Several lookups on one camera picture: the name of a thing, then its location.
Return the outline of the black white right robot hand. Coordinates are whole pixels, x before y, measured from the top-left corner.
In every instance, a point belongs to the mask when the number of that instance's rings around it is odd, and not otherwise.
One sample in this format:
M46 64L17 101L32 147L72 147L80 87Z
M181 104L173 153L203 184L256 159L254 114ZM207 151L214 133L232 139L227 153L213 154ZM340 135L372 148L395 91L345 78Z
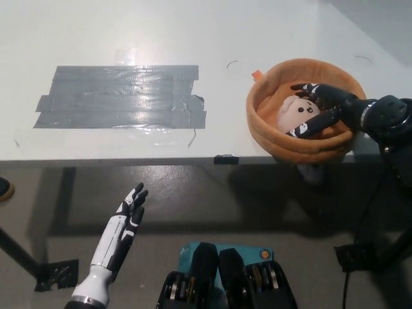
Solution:
M341 121L350 129L361 128L361 117L371 100L327 84L294 84L290 87L298 97L308 98L323 112L299 124L286 134L308 139Z

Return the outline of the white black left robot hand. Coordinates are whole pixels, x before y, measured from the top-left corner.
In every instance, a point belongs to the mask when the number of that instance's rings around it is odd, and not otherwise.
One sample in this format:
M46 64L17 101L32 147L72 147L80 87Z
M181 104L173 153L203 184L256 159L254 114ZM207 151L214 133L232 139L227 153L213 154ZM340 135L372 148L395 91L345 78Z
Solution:
M147 195L143 183L139 183L122 200L101 235L88 276L75 288L66 308L108 307L109 286L131 248L144 215L143 203Z

